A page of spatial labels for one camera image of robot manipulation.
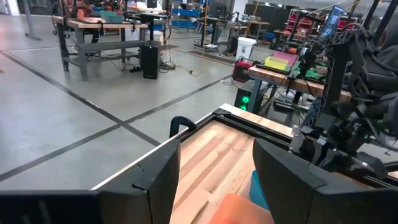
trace yellow box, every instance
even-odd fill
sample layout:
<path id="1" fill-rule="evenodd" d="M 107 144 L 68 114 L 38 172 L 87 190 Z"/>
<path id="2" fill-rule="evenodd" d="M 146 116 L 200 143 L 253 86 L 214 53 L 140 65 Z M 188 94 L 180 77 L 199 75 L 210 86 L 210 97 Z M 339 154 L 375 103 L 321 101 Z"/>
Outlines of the yellow box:
<path id="1" fill-rule="evenodd" d="M 271 67 L 271 68 L 275 68 L 275 69 L 284 71 L 288 62 L 289 61 L 286 59 L 281 59 L 281 58 L 276 58 L 276 57 L 270 56 L 270 57 L 266 58 L 264 65 L 267 67 Z"/>

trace wooden workbench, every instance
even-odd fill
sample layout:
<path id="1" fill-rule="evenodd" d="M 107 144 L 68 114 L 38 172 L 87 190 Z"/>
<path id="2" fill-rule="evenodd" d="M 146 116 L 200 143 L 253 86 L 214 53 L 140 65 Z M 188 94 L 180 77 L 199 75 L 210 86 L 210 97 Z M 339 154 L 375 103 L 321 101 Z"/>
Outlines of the wooden workbench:
<path id="1" fill-rule="evenodd" d="M 248 24 L 259 24 L 259 25 L 270 25 L 269 22 L 262 22 L 262 21 L 247 21 Z"/>
<path id="2" fill-rule="evenodd" d="M 248 74 L 251 77 L 254 78 L 259 77 L 265 82 L 273 83 L 275 85 L 281 83 L 280 85 L 284 87 L 287 87 L 290 82 L 290 80 L 286 78 L 286 75 L 273 72 L 270 70 L 265 70 L 262 68 L 251 67 L 249 68 Z M 308 86 L 310 87 L 311 93 L 313 93 L 315 96 L 322 96 L 323 88 L 325 87 L 324 85 L 310 81 L 307 81 L 307 83 Z M 308 86 L 304 80 L 296 79 L 292 82 L 290 88 L 292 90 L 310 93 L 310 91 L 308 90 Z M 351 99 L 351 94 L 347 91 L 342 90 L 340 95 L 340 100 L 349 101 L 350 99 Z"/>
<path id="3" fill-rule="evenodd" d="M 274 33 L 282 34 L 282 35 L 284 35 L 284 36 L 290 36 L 290 33 L 286 33 L 286 32 L 283 32 L 283 31 L 281 31 L 281 30 L 274 30 Z M 300 35 L 300 34 L 294 34 L 294 37 L 306 38 L 305 35 Z"/>
<path id="4" fill-rule="evenodd" d="M 224 104 L 220 108 L 254 123 L 292 137 L 292 128 Z M 92 190 L 98 189 L 136 165 L 178 135 L 129 164 Z M 212 121 L 181 145 L 180 179 L 171 224 L 208 223 L 227 193 L 249 195 L 254 170 L 254 138 L 217 121 Z"/>
<path id="5" fill-rule="evenodd" d="M 54 22 L 63 23 L 63 17 L 61 17 L 61 16 L 52 16 L 52 20 Z M 129 22 L 124 22 L 122 24 L 107 24 L 101 18 L 86 17 L 81 20 L 90 22 L 90 23 L 84 23 L 84 22 L 80 22 L 77 20 L 73 20 L 73 19 L 67 19 L 67 26 L 72 27 L 72 28 L 79 28 L 79 29 L 99 29 L 99 28 L 101 28 L 101 24 L 97 24 L 97 22 L 102 21 L 103 27 L 105 29 L 123 29 L 123 28 L 131 28 L 132 27 L 132 24 Z M 148 27 L 148 25 L 146 25 L 146 24 L 136 24 L 136 28 L 147 28 L 147 27 Z"/>
<path id="6" fill-rule="evenodd" d="M 166 10 L 163 10 L 163 9 L 153 9 L 153 8 L 151 9 L 151 8 L 146 8 L 146 7 L 131 7 L 131 6 L 128 6 L 127 10 L 166 13 Z"/>
<path id="7" fill-rule="evenodd" d="M 63 17 L 52 16 L 52 20 L 53 22 L 57 23 L 58 41 L 61 50 L 60 53 L 61 53 L 63 70 L 65 72 L 69 72 L 69 64 L 71 63 L 72 65 L 75 65 L 80 68 L 80 75 L 83 80 L 88 79 L 88 72 L 87 72 L 88 63 L 96 63 L 96 62 L 103 62 L 105 60 L 119 60 L 119 59 L 121 59 L 122 62 L 125 62 L 126 59 L 129 59 L 131 57 L 139 58 L 139 55 L 137 53 L 128 52 L 126 49 L 131 47 L 140 47 L 144 45 L 145 32 L 143 30 L 140 30 L 141 32 L 139 32 L 139 40 L 126 41 L 125 29 L 126 28 L 132 29 L 133 26 L 136 29 L 146 29 L 148 27 L 146 24 L 133 25 L 128 22 L 120 24 L 108 24 L 104 22 L 104 20 L 102 20 L 101 18 L 92 18 L 92 17 L 81 19 L 81 21 L 85 21 L 87 23 L 81 22 L 76 19 L 67 19 L 66 26 L 64 24 Z M 65 30 L 69 30 L 69 27 L 73 28 L 73 30 L 75 31 L 75 36 L 76 36 L 75 44 L 78 49 L 77 57 L 74 57 L 76 54 L 70 54 L 67 48 Z M 87 29 L 100 29 L 102 27 L 105 29 L 119 29 L 120 41 L 99 42 L 99 43 L 85 42 L 84 36 L 85 36 L 85 31 Z M 117 55 L 107 55 L 106 58 L 103 57 L 96 59 L 91 58 L 90 60 L 87 60 L 86 52 L 96 52 L 104 50 L 120 50 L 121 53 Z"/>

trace orange object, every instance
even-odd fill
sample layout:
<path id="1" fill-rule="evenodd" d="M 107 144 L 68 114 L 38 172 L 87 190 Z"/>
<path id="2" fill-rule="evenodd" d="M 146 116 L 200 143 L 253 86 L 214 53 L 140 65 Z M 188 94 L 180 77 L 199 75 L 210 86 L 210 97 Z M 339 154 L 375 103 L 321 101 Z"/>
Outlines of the orange object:
<path id="1" fill-rule="evenodd" d="M 84 17 L 85 17 L 85 11 L 82 10 L 82 9 L 78 9 L 77 10 L 77 18 L 78 19 L 84 19 Z"/>
<path id="2" fill-rule="evenodd" d="M 297 49 L 294 47 L 289 47 L 288 51 L 289 51 L 289 53 L 297 54 Z"/>
<path id="3" fill-rule="evenodd" d="M 209 224 L 274 224 L 274 220 L 271 213 L 251 201 L 227 194 Z"/>

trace white bucket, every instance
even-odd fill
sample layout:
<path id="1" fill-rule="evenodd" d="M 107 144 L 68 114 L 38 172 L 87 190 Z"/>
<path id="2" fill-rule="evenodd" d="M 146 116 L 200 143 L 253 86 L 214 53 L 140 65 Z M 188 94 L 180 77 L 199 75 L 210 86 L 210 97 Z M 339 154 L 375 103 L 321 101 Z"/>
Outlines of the white bucket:
<path id="1" fill-rule="evenodd" d="M 236 60 L 239 58 L 249 58 L 253 49 L 253 45 L 256 43 L 256 40 L 239 37 L 238 49 L 236 50 Z"/>

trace teal object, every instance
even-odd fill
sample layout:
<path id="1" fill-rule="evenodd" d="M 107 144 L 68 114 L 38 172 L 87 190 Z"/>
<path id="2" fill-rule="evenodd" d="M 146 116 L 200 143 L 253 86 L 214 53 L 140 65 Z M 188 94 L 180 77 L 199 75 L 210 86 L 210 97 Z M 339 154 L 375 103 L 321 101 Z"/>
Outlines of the teal object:
<path id="1" fill-rule="evenodd" d="M 266 197 L 261 190 L 257 171 L 253 171 L 250 183 L 250 201 L 269 211 Z"/>
<path id="2" fill-rule="evenodd" d="M 105 19 L 107 23 L 123 23 L 123 16 L 115 15 L 115 16 L 108 16 L 108 20 Z"/>
<path id="3" fill-rule="evenodd" d="M 123 23 L 123 16 L 119 16 L 116 12 L 100 11 L 101 18 L 108 23 Z"/>

